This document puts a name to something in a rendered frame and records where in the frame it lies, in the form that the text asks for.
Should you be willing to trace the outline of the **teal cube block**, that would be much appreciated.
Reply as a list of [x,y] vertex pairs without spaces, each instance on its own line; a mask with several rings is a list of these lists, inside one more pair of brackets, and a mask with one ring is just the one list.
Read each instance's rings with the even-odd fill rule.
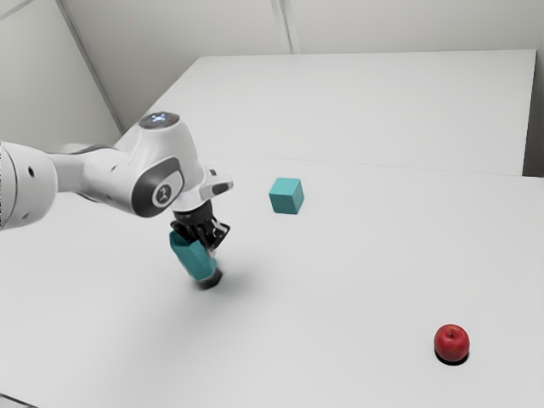
[[304,201],[301,180],[277,178],[269,191],[269,199],[275,213],[298,214]]

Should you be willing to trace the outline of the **red apple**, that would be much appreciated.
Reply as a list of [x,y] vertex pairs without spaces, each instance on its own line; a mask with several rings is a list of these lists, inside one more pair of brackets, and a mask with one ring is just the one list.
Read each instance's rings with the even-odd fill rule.
[[435,332],[433,347],[442,360],[456,363],[468,356],[470,339],[462,327],[455,324],[445,324]]

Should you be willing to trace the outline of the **teal faceted mug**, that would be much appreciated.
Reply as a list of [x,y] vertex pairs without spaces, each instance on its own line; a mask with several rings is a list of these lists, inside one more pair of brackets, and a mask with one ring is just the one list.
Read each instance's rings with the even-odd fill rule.
[[188,242],[176,231],[169,234],[169,244],[191,278],[203,282],[210,274],[207,250],[199,241]]

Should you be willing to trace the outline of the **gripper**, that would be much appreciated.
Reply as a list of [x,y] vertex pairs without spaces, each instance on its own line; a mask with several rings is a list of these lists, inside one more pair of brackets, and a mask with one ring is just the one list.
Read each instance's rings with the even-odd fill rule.
[[209,257],[210,274],[202,282],[203,289],[211,289],[219,284],[223,272],[218,266],[215,250],[230,232],[227,224],[220,223],[213,214],[213,204],[206,201],[198,208],[188,212],[174,211],[171,228],[188,243],[200,242]]

